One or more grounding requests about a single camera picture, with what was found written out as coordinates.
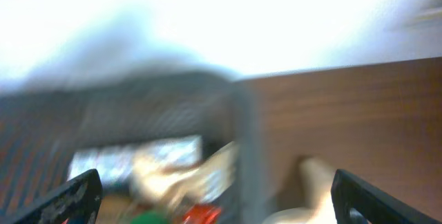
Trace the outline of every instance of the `wooden surface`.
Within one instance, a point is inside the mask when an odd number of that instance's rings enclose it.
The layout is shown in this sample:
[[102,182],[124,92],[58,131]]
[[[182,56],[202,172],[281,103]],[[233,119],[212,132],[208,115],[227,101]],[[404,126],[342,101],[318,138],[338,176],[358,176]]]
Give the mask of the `wooden surface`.
[[442,58],[248,83],[280,209],[302,205],[296,161],[314,155],[442,220]]

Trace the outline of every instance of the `beige object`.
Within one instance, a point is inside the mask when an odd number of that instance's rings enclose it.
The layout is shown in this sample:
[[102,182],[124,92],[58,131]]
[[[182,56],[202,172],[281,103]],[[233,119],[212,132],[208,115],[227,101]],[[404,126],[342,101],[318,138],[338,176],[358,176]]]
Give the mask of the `beige object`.
[[[177,204],[184,196],[197,203],[211,202],[233,182],[237,155],[237,144],[230,142],[199,166],[170,170],[140,150],[133,158],[132,192],[149,203],[173,195],[173,200],[167,201],[170,207],[174,207],[171,202]],[[167,194],[172,188],[174,193]]]
[[332,203],[333,178],[336,170],[318,158],[300,164],[307,208],[287,209],[269,216],[264,224],[336,223]]

